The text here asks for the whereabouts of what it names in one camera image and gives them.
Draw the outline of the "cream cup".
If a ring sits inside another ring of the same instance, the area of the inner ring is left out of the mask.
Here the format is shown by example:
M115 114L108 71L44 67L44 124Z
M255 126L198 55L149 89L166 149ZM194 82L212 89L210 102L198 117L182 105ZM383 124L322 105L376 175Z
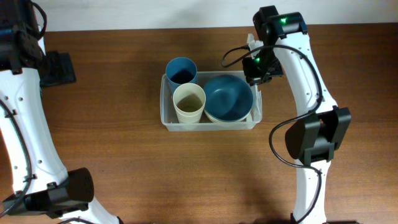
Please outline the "cream cup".
M179 123L198 123L201 119L202 110L197 110L194 112L186 112L181 110L176 110L177 119Z
M185 83L174 91L172 101L175 110L186 112L203 111L206 95L201 86L195 83Z

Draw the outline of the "clear plastic container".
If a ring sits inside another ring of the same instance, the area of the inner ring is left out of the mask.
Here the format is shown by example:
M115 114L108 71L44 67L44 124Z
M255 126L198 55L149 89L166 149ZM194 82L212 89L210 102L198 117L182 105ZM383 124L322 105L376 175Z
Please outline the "clear plastic container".
M257 85L251 87L254 97L254 105L251 110L252 122L246 120L237 123L213 123L205 113L202 114L199 123L179 123L176 110L172 101L172 91L167 81L166 74L162 76L160 89L160 118L161 122L169 131L234 131L248 130L255 127L262 120L262 95Z

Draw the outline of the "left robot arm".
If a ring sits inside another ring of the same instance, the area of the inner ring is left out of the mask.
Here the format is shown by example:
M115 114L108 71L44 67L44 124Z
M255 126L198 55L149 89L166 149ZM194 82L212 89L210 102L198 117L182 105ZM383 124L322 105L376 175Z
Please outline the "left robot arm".
M46 25L32 1L1 2L1 134L12 169L13 194L3 214L46 215L62 223L120 223L95 198L85 167L67 170L50 135L43 87L73 83L67 53L45 49Z

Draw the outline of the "cream bowl front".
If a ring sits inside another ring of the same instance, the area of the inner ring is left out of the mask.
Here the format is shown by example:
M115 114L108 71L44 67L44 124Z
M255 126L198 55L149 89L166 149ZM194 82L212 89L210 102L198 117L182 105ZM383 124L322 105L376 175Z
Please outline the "cream bowl front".
M244 121L246 119L246 117L244 117L244 118L238 119L236 121L223 121L223 120L220 120L220 119L217 119L217 118L213 117L212 115L210 115L208 113L206 113L206 116L213 123L237 123L237 122L242 122L242 121Z

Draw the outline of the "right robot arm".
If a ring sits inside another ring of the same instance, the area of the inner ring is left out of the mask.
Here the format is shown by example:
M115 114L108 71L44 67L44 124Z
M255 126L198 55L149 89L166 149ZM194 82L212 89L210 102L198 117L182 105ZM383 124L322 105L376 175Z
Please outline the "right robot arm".
M297 116L289 124L285 145L297 171L292 223L326 223L326 176L351 121L327 90L315 63L308 27L299 12L279 14L275 6L259 9L252 19L256 40L248 35L243 70L250 85L285 75Z

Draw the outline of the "blue bowl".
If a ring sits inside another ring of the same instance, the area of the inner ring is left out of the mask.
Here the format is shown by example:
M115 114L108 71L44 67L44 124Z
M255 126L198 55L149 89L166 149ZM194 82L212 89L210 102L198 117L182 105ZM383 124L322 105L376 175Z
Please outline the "blue bowl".
M222 123L242 121L251 112L254 95L250 86L234 75L220 75L204 86L205 113Z

